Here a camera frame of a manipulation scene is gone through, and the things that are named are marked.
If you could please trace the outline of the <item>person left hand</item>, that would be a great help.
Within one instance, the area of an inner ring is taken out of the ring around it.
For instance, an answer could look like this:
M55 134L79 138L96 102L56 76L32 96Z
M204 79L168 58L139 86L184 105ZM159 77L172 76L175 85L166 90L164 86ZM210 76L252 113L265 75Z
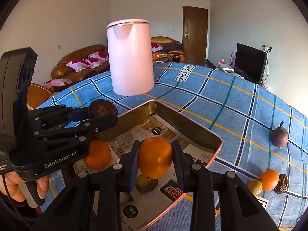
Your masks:
M49 190L50 176L44 176L36 180L35 190L40 199L45 199ZM26 191L26 182L22 180L16 172L10 172L1 175L1 193L5 196L10 196L17 202L23 202L28 199L29 193Z

